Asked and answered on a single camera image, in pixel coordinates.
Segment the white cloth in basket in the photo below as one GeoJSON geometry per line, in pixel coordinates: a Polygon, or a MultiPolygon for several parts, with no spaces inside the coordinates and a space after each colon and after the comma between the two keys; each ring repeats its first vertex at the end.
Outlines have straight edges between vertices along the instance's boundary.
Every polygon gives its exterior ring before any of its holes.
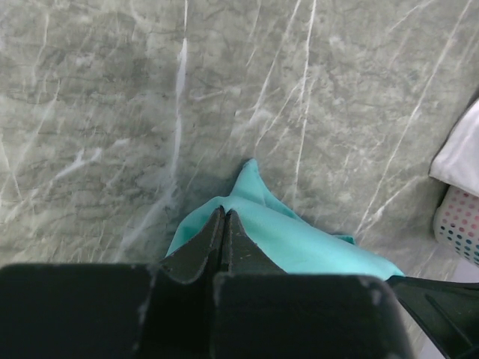
{"type": "Polygon", "coordinates": [[[434,158],[430,176],[478,196],[478,99],[465,111],[434,158]]]}

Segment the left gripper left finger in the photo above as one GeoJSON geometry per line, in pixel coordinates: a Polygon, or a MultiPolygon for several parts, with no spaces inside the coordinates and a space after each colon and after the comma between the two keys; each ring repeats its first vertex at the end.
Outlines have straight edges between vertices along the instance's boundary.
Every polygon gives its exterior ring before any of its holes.
{"type": "Polygon", "coordinates": [[[207,358],[225,211],[156,264],[1,269],[3,358],[207,358]]]}

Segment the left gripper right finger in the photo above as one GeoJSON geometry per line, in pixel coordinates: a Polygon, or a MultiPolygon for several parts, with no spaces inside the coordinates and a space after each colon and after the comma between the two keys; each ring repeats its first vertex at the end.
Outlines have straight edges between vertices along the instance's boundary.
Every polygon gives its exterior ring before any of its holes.
{"type": "Polygon", "coordinates": [[[412,358],[397,301],[362,275],[277,271],[229,212],[213,280],[215,358],[412,358]]]}

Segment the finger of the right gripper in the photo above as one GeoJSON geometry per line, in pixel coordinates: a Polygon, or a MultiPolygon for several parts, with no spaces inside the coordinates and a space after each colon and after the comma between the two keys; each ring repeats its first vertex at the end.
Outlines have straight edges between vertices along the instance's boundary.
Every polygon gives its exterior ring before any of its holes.
{"type": "Polygon", "coordinates": [[[386,283],[445,358],[478,357],[477,283],[401,276],[386,283]]]}

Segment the white laundry basket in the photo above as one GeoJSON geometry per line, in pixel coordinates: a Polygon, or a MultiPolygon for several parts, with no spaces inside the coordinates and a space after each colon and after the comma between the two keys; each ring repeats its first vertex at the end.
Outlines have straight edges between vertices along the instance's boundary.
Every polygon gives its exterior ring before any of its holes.
{"type": "Polygon", "coordinates": [[[433,220],[436,240],[475,266],[479,263],[478,204],[478,196],[451,185],[433,220]]]}

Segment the teal t shirt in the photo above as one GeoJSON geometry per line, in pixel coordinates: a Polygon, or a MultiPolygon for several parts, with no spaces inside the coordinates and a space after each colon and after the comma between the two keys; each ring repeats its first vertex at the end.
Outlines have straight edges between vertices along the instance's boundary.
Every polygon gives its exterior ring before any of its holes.
{"type": "Polygon", "coordinates": [[[172,254],[199,233],[211,212],[234,210],[248,237],[288,274],[359,274],[388,280],[402,271],[389,260],[361,249],[350,236],[312,227],[266,187],[255,159],[247,161],[226,197],[214,197],[178,225],[172,254]]]}

